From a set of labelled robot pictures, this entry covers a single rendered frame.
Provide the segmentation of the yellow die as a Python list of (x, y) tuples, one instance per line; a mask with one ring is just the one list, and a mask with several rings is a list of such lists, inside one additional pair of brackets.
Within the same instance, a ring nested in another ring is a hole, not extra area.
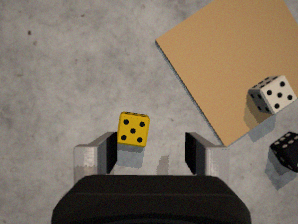
[(119, 117), (117, 144), (145, 147), (149, 124), (148, 115), (123, 111)]

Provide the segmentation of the black die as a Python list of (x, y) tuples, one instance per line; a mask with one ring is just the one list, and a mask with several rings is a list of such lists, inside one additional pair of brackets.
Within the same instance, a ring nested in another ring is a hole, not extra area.
[(288, 132), (270, 145), (280, 164), (298, 173), (298, 134)]

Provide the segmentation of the white die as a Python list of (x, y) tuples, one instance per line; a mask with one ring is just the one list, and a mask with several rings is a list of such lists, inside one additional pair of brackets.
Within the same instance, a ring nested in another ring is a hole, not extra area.
[(297, 100), (283, 75), (268, 76), (248, 90), (259, 112), (277, 114)]

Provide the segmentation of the tan mat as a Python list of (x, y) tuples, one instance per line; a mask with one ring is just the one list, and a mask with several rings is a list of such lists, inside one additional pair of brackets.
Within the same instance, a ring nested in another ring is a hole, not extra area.
[(284, 75), (298, 98), (298, 24), (284, 0), (214, 0), (155, 41), (225, 146), (273, 115), (254, 85)]

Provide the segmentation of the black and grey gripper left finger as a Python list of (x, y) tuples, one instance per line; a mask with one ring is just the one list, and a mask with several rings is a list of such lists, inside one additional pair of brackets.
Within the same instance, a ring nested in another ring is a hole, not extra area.
[(74, 185), (88, 175), (110, 174), (117, 162), (117, 132), (74, 147)]

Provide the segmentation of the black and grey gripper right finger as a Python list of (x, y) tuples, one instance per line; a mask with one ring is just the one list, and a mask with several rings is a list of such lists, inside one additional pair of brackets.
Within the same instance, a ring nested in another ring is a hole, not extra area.
[(185, 132), (185, 162), (193, 175), (215, 176), (229, 186), (229, 148), (225, 145)]

